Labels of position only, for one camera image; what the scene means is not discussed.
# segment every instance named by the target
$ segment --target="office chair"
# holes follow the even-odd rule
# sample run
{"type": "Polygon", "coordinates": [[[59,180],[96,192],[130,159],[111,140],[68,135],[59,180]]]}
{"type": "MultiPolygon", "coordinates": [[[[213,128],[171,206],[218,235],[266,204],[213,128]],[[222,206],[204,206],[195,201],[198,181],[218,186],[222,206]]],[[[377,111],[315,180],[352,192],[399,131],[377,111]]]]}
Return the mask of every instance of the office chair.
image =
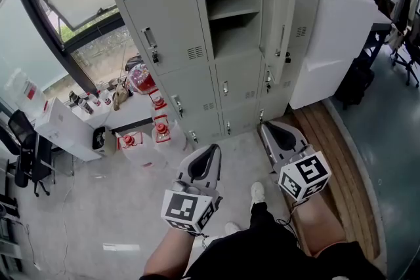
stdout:
{"type": "Polygon", "coordinates": [[[415,80],[417,81],[416,88],[419,87],[419,80],[413,71],[414,63],[420,64],[420,14],[415,13],[415,18],[413,22],[413,27],[411,31],[404,37],[404,45],[406,46],[407,52],[411,58],[409,62],[404,60],[401,55],[398,54],[398,49],[394,51],[394,58],[392,59],[392,66],[394,67],[395,64],[401,64],[402,66],[406,67],[407,70],[407,81],[406,85],[410,85],[410,75],[413,75],[415,80]]]}
{"type": "Polygon", "coordinates": [[[14,183],[18,187],[25,188],[30,178],[33,182],[33,192],[36,197],[39,197],[37,193],[38,182],[45,194],[50,195],[41,180],[52,172],[52,144],[35,132],[25,113],[20,110],[12,114],[8,126],[20,143],[14,183]]]}

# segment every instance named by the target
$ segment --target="white shoe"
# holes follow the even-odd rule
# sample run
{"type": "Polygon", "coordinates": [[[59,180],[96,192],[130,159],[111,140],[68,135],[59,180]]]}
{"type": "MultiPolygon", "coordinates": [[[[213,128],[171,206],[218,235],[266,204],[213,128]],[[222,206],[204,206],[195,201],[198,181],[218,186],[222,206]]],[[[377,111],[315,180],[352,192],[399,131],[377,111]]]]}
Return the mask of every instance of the white shoe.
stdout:
{"type": "Polygon", "coordinates": [[[264,186],[261,182],[254,182],[254,184],[251,187],[251,196],[252,201],[251,208],[249,209],[249,211],[251,211],[255,203],[262,203],[265,200],[264,186]]]}
{"type": "Polygon", "coordinates": [[[224,226],[224,232],[226,232],[226,235],[233,235],[239,231],[241,231],[241,229],[236,223],[229,222],[224,226]]]}

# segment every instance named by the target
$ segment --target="concrete floor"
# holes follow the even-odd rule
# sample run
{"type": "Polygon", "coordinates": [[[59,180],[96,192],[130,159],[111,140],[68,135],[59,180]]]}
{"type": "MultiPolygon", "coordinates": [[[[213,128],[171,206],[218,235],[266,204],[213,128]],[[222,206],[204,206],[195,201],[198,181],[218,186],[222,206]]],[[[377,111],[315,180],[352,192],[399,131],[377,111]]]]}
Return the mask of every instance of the concrete floor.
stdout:
{"type": "MultiPolygon", "coordinates": [[[[249,226],[250,188],[261,181],[266,188],[266,201],[275,218],[287,218],[288,211],[277,185],[269,176],[271,166],[259,137],[248,132],[219,142],[222,150],[222,172],[218,190],[224,197],[220,209],[205,229],[211,237],[224,235],[224,225],[235,221],[249,226]]],[[[71,157],[64,153],[55,165],[69,169],[71,157]]],[[[33,188],[12,188],[21,213],[21,221],[30,225],[32,253],[22,227],[15,226],[16,240],[23,249],[23,266],[30,279],[124,280],[142,275],[149,255],[167,231],[160,218],[166,188],[175,170],[142,170],[132,165],[122,153],[89,163],[75,162],[73,178],[56,176],[50,185],[51,196],[33,188]],[[68,249],[66,273],[66,219],[68,249]]],[[[197,239],[190,262],[203,251],[197,239]]]]}
{"type": "MultiPolygon", "coordinates": [[[[410,57],[400,49],[400,54],[410,57]]],[[[375,79],[359,106],[347,111],[335,99],[344,124],[372,180],[387,242],[388,276],[399,279],[420,244],[420,90],[406,86],[406,71],[391,67],[383,47],[375,79]]]]}

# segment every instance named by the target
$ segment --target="locker vent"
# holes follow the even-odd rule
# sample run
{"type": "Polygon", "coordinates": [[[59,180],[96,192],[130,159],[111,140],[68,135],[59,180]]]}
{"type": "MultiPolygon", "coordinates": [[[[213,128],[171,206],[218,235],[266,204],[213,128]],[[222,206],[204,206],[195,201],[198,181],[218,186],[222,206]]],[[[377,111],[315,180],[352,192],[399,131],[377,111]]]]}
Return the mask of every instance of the locker vent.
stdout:
{"type": "Polygon", "coordinates": [[[201,47],[190,48],[190,49],[187,50],[187,53],[188,53],[188,58],[190,60],[193,60],[197,57],[204,56],[203,48],[201,48],[201,47]]]}
{"type": "Polygon", "coordinates": [[[245,93],[245,99],[252,98],[255,96],[255,91],[248,91],[245,93]]]}
{"type": "Polygon", "coordinates": [[[211,110],[214,107],[215,107],[215,105],[213,103],[208,103],[208,104],[203,105],[204,111],[211,110]]]}
{"type": "Polygon", "coordinates": [[[302,37],[306,35],[306,26],[299,27],[297,29],[296,37],[302,37]]]}

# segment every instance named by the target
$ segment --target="black bag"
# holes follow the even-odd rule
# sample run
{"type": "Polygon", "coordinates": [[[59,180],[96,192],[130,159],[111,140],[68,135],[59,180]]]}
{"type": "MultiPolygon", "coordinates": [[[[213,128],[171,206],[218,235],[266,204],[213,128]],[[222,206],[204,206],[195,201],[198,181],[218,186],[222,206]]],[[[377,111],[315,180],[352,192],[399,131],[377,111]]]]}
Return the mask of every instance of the black bag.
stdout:
{"type": "Polygon", "coordinates": [[[375,73],[370,69],[370,59],[363,53],[356,58],[347,71],[334,97],[343,102],[343,109],[349,105],[358,105],[365,95],[366,89],[372,84],[375,73]]]}

